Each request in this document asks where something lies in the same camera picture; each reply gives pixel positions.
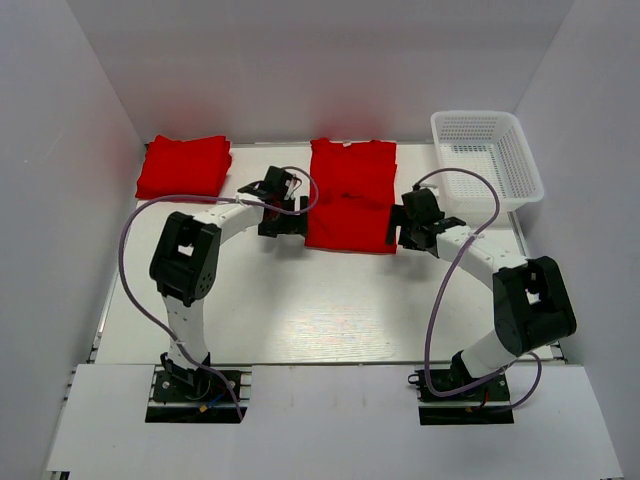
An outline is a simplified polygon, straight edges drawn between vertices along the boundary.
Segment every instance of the white platform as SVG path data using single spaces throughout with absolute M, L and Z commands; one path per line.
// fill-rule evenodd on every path
M 308 144 L 234 148 L 223 194 L 264 176 L 269 165 L 309 168 Z M 396 196 L 435 168 L 433 145 L 399 145 Z M 134 224 L 126 266 L 136 296 L 164 319 L 149 264 L 167 216 L 202 205 L 161 204 Z M 517 252 L 506 215 L 487 238 Z M 427 318 L 448 266 L 426 253 L 395 256 L 306 249 L 302 237 L 277 240 L 249 229 L 221 249 L 205 302 L 205 336 L 215 364 L 419 362 Z M 493 326 L 492 296 L 465 272 L 454 275 L 435 329 L 432 358 L 448 361 Z M 152 364 L 168 348 L 164 332 L 129 303 L 118 281 L 96 363 Z M 539 351 L 552 358 L 551 350 Z
M 420 426 L 409 366 L 258 366 L 240 425 L 145 424 L 151 365 L 81 365 L 48 464 L 71 480 L 621 476 L 582 367 L 546 367 L 513 425 Z M 507 372 L 524 393 L 532 366 Z

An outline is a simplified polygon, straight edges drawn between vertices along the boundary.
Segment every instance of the gray wall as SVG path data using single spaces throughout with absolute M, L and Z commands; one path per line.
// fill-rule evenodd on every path
M 141 142 L 64 0 L 0 6 L 0 477 L 40 478 Z
M 430 137 L 513 111 L 572 0 L 69 0 L 143 140 Z
M 625 478 L 640 478 L 640 3 L 577 1 L 516 114 L 546 198 L 519 215 L 556 257 L 578 319 L 563 342 L 586 366 Z

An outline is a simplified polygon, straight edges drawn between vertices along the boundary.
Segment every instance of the tabletop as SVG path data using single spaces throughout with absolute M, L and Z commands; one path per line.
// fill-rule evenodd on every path
M 269 165 L 306 170 L 309 144 L 232 149 L 222 195 L 264 176 Z M 395 191 L 409 191 L 436 168 L 433 145 L 398 145 Z M 298 194 L 307 184 L 298 190 Z M 125 252 L 136 297 L 166 321 L 149 264 L 167 216 L 203 205 L 162 203 L 134 222 Z M 512 252 L 518 237 L 501 214 L 486 238 Z M 405 363 L 423 359 L 427 319 L 448 263 L 424 252 L 367 255 L 307 249 L 302 237 L 277 239 L 250 228 L 220 250 L 216 282 L 205 301 L 205 339 L 216 365 Z M 156 364 L 169 338 L 129 302 L 119 279 L 105 309 L 96 363 Z M 449 284 L 435 327 L 432 360 L 448 361 L 493 327 L 491 292 L 464 271 Z M 539 349 L 553 358 L 551 349 Z

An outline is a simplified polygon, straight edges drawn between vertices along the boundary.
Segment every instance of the red cloth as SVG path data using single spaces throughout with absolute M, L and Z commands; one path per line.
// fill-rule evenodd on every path
M 312 141 L 311 148 L 320 201 L 309 212 L 305 245 L 395 253 L 395 243 L 387 245 L 385 237 L 395 202 L 396 144 L 373 140 L 345 147 L 321 139 Z
M 149 144 L 136 197 L 219 195 L 231 166 L 230 148 L 223 136 L 181 142 L 158 135 Z

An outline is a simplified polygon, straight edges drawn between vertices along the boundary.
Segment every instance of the laundry basket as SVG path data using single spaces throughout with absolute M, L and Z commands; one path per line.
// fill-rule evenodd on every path
M 518 119 L 507 112 L 455 110 L 431 116 L 439 167 L 459 167 L 486 178 L 511 212 L 540 201 L 544 189 Z M 440 174 L 441 198 L 448 214 L 490 213 L 487 187 L 464 173 Z

